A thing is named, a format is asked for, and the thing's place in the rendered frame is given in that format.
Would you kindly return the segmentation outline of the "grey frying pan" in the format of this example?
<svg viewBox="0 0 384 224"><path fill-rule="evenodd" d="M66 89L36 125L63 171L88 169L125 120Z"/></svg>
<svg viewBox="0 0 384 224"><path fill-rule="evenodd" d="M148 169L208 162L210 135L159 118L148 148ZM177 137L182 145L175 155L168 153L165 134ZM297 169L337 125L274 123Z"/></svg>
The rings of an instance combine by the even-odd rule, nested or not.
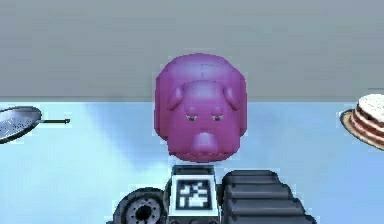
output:
<svg viewBox="0 0 384 224"><path fill-rule="evenodd" d="M0 144L23 137L39 124L68 124L71 120L44 119L41 110L34 106L14 106L0 110Z"/></svg>

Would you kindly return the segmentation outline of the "big pink piggy bank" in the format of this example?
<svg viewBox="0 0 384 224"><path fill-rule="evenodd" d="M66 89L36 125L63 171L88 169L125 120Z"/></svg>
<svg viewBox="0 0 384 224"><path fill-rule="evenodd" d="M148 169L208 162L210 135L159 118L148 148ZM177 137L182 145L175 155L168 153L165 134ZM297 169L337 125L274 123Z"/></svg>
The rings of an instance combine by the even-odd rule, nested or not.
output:
<svg viewBox="0 0 384 224"><path fill-rule="evenodd" d="M247 130L245 77L216 55L172 59L156 77L154 127L169 154L181 160L231 157Z"/></svg>

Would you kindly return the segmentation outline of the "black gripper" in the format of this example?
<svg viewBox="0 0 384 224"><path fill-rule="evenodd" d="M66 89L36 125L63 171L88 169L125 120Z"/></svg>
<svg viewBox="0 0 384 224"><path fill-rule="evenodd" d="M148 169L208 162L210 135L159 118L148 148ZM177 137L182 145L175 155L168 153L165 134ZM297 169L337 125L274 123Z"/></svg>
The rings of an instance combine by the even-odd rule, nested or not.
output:
<svg viewBox="0 0 384 224"><path fill-rule="evenodd" d="M164 191L154 187L139 188L117 204L112 220L106 224L166 224Z"/></svg>

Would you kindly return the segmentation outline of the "layered cake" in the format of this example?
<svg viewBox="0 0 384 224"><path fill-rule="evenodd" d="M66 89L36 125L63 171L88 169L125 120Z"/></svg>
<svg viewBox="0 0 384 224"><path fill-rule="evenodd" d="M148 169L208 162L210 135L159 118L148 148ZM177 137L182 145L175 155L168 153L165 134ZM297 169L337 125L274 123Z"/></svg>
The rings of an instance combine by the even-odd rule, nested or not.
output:
<svg viewBox="0 0 384 224"><path fill-rule="evenodd" d="M350 123L360 136L384 145L384 94L362 96L352 112Z"/></svg>

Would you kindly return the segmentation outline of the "tan plate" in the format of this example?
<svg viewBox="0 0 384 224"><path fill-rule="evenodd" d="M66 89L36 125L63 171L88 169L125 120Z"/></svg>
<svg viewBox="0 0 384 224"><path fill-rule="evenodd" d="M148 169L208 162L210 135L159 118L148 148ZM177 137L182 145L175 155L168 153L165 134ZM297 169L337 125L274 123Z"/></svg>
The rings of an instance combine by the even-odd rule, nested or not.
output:
<svg viewBox="0 0 384 224"><path fill-rule="evenodd" d="M355 138L384 151L383 122L378 122L371 115L366 117L360 108L342 112L339 120Z"/></svg>

